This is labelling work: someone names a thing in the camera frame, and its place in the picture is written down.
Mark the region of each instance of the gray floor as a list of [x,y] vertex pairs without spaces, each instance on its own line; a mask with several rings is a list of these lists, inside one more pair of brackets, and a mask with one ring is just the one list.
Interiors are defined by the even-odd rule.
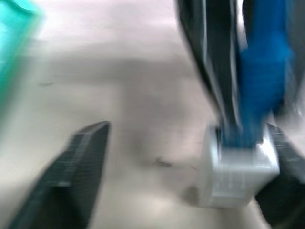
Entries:
[[171,0],[39,1],[45,21],[0,142],[0,228],[72,132],[109,120],[93,229],[266,229],[251,203],[196,206],[204,129],[215,121]]

